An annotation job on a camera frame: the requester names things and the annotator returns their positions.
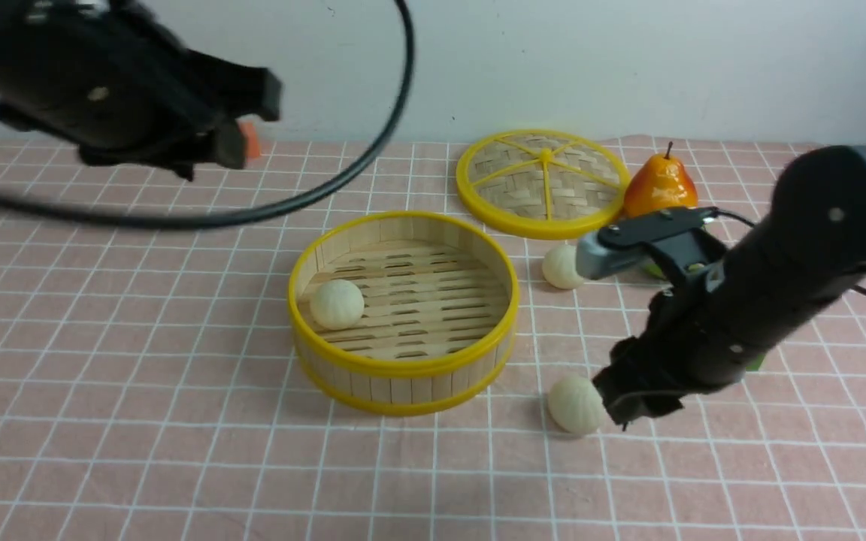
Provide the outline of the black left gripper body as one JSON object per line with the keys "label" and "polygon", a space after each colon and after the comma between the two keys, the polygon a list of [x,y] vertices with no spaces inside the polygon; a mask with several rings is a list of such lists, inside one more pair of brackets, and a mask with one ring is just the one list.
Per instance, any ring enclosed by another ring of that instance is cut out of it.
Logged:
{"label": "black left gripper body", "polygon": [[274,73],[189,49],[137,1],[31,1],[11,31],[0,123],[75,144],[93,167],[242,169],[238,121],[280,118]]}

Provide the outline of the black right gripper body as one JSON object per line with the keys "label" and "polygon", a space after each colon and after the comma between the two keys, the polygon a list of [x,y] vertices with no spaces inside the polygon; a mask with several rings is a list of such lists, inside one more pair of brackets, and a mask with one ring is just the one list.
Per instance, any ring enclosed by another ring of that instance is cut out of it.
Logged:
{"label": "black right gripper body", "polygon": [[639,335],[615,343],[609,363],[592,377],[609,419],[626,428],[683,409],[684,398],[708,396],[739,383],[746,366],[772,343],[757,343],[713,315],[709,301],[725,281],[722,263],[698,268],[681,286],[653,295]]}

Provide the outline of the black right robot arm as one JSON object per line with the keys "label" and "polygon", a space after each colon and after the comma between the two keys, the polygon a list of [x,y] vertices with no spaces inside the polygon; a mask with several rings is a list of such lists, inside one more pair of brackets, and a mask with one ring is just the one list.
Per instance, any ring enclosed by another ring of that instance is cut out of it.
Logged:
{"label": "black right robot arm", "polygon": [[590,231],[575,267],[587,280],[650,259],[669,288],[645,329],[616,343],[592,378],[625,427],[683,408],[745,376],[771,349],[866,278],[866,145],[809,151],[781,171],[769,212],[734,246],[704,229],[716,207],[674,207]]}

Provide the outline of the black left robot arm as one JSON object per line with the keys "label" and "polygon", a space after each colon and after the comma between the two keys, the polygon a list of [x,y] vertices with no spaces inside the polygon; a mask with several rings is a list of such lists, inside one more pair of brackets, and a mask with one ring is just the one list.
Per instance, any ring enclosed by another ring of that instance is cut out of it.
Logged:
{"label": "black left robot arm", "polygon": [[76,145],[90,167],[242,169],[238,120],[278,121],[281,93],[267,68],[189,49],[138,1],[0,1],[0,123]]}

